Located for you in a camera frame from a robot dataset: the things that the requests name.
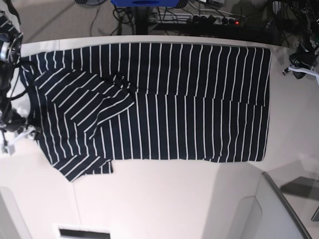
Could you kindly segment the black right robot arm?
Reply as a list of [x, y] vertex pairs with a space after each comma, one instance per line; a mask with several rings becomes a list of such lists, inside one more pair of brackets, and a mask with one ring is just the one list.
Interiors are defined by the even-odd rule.
[[25, 96], [33, 86], [13, 95], [19, 80], [19, 71], [24, 66], [35, 65], [21, 59], [23, 33], [20, 31], [20, 18], [10, 0], [0, 2], [0, 151], [3, 154], [15, 153], [15, 144], [23, 138], [35, 139], [41, 132], [34, 119], [21, 116], [12, 107], [12, 101]]

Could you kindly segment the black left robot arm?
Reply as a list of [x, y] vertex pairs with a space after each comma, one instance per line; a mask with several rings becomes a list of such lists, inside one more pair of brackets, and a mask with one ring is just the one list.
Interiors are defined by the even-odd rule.
[[283, 74], [292, 73], [295, 78], [302, 79], [311, 75], [319, 79], [316, 71], [319, 58], [319, 2], [317, 0], [276, 0], [280, 6], [278, 11], [269, 7], [277, 29], [283, 34], [294, 35], [298, 45], [289, 56], [289, 66]]

